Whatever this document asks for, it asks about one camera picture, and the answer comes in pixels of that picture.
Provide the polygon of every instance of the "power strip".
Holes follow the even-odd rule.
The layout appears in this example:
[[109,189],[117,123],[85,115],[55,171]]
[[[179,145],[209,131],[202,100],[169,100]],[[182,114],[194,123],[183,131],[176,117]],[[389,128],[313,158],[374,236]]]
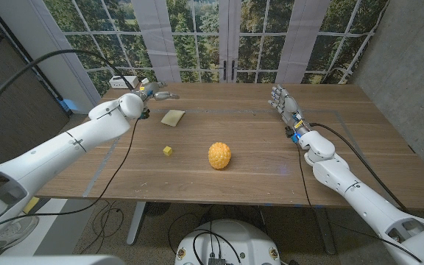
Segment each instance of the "power strip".
[[[138,77],[137,76],[124,76],[127,81],[135,88],[138,85]],[[111,88],[129,88],[125,84],[125,81],[120,76],[113,76],[110,80]]]

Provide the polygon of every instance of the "wooden table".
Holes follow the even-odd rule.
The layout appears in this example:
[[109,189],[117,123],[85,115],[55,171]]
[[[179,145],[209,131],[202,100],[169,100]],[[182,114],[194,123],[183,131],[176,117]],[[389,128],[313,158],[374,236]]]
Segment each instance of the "wooden table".
[[[354,85],[283,85],[309,122],[335,129],[353,142],[382,181],[411,209],[424,209],[424,163],[364,92]],[[148,105],[152,112],[138,122],[132,150],[106,191],[105,199],[149,202],[198,202],[248,205],[307,205],[295,144],[271,108],[270,84],[170,84],[179,100]],[[127,90],[108,91],[102,101]],[[169,109],[185,110],[176,127],[160,123]],[[372,175],[335,135],[316,127],[332,141],[351,171],[384,194]],[[108,162],[93,178],[113,143],[102,144],[45,185],[38,196],[98,197],[127,151],[132,129],[123,135]],[[221,141],[232,151],[230,164],[215,170],[208,148]],[[170,146],[167,157],[163,148]],[[320,184],[303,162],[308,194],[314,205],[347,207],[335,191]],[[89,183],[93,187],[87,192]]]

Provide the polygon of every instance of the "textured rubber ball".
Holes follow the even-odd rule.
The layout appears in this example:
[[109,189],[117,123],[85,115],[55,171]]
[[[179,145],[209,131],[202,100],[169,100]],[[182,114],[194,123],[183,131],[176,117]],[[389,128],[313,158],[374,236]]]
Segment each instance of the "textured rubber ball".
[[231,157],[232,152],[227,144],[215,143],[209,148],[209,163],[215,169],[223,169],[226,167]]

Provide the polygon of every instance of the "concrete wall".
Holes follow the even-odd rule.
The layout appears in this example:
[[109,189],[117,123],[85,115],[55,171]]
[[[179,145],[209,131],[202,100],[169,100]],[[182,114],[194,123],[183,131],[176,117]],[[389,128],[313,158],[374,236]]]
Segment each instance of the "concrete wall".
[[424,1],[391,0],[350,82],[424,160]]

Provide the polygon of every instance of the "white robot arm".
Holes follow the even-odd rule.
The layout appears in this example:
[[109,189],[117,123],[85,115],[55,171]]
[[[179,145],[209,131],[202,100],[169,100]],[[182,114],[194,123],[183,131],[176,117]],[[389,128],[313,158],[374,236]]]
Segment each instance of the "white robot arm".
[[[129,120],[147,118],[148,99],[178,99],[173,93],[158,92],[165,85],[146,81],[144,90],[96,106],[89,113],[90,121],[0,164],[0,222],[19,215],[42,186],[80,156],[126,133]],[[0,225],[0,232],[9,224]]]
[[335,146],[317,131],[311,130],[286,89],[280,85],[274,87],[272,97],[269,103],[291,127],[291,132],[288,132],[291,139],[302,149],[308,150],[304,157],[307,164],[313,166],[315,178],[342,195],[381,239],[398,245],[416,257],[384,243],[397,263],[424,263],[424,219],[398,210],[351,173],[346,161],[335,153]]

